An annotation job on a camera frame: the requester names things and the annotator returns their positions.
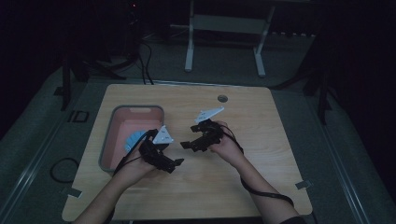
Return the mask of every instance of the finger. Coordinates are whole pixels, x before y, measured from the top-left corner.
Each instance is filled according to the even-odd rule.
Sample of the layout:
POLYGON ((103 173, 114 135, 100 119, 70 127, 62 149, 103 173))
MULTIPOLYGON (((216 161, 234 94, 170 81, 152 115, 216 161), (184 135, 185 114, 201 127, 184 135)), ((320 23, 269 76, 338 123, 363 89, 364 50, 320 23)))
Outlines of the finger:
POLYGON ((219 125, 223 125, 223 126, 226 126, 226 127, 228 127, 227 123, 226 123, 226 122, 224 122, 224 121, 221 121, 221 120, 216 120, 216 121, 214 121, 214 122, 216 122, 216 123, 217 123, 217 124, 219 124, 219 125))

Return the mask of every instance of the white table leg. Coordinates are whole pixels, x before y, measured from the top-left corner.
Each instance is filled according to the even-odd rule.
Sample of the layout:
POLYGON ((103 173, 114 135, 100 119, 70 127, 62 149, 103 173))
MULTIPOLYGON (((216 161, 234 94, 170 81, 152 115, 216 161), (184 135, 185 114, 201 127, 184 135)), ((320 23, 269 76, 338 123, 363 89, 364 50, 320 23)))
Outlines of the white table leg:
POLYGON ((270 28, 271 19, 274 16, 274 12, 275 12, 275 7, 271 7, 270 12, 268 13, 267 16, 266 23, 262 27, 260 42, 257 45, 257 47, 253 48, 254 59, 256 60, 257 73, 259 77, 265 77, 264 65, 262 63, 262 47, 264 45, 265 37, 267 37, 268 35, 268 30, 270 28))
POLYGON ((194 1, 190 0, 190 27, 189 27, 189 45, 187 47, 186 65, 184 71, 190 72, 192 70, 192 59, 194 56, 194 1))

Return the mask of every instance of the black clip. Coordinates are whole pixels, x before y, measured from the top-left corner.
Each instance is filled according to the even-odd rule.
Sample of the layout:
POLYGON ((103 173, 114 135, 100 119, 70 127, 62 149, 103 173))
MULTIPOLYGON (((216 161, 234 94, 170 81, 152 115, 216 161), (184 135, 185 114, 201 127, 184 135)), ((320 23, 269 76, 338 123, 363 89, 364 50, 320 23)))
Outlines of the black clip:
POLYGON ((164 170, 171 174, 176 166, 179 166, 184 159, 177 159, 172 161, 163 155, 163 150, 166 149, 169 144, 158 144, 154 145, 150 139, 150 137, 154 138, 157 135, 158 130, 150 130, 146 136, 146 139, 143 141, 142 145, 139 148, 139 152, 142 156, 142 159, 157 167, 159 170, 164 170))
POLYGON ((206 151, 209 146, 218 144, 223 136, 221 126, 210 119, 191 126, 191 130, 194 133, 202 132, 203 135, 192 142, 181 142, 180 144, 184 149, 191 148, 194 152, 198 150, 206 151))

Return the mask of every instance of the forearm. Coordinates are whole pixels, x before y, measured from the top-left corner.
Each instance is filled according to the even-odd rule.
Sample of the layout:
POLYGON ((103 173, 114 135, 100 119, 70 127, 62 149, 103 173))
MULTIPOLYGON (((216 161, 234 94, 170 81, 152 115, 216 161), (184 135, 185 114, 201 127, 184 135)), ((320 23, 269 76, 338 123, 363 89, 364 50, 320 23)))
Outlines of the forearm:
MULTIPOLYGON (((260 192, 278 193, 278 191, 262 177, 248 159, 244 158, 235 168, 241 178, 252 189, 260 192)), ((290 217, 299 216, 297 211, 287 201, 251 193, 250 196, 259 209, 259 212, 262 214, 264 223, 280 223, 290 217)))
POLYGON ((122 193, 137 183, 145 174, 146 171, 140 169, 134 169, 133 172, 121 169, 75 220, 75 223, 103 223, 116 206, 122 193))
POLYGON ((126 188, 110 180, 74 223, 103 223, 126 188))

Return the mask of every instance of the tabletop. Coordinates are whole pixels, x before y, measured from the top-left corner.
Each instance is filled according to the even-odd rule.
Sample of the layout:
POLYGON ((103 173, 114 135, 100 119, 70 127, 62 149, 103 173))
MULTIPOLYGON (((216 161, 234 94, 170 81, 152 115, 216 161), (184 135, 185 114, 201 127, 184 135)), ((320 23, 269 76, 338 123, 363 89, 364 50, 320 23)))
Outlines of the tabletop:
POLYGON ((227 122, 246 157, 280 193, 293 199, 301 215, 312 212, 306 190, 295 186, 303 180, 268 89, 114 84, 106 90, 72 186, 82 194, 79 198, 68 197, 64 220, 74 220, 111 178, 100 168, 98 160, 111 114, 119 105, 161 106, 166 129, 175 140, 164 154, 172 160, 185 160, 172 174, 155 170, 127 189, 117 203, 114 219, 260 215, 231 165, 210 151, 193 152, 180 145, 201 136, 190 129, 201 110, 220 106, 224 110, 212 120, 227 122), (220 95, 225 95, 228 101, 221 103, 220 95))

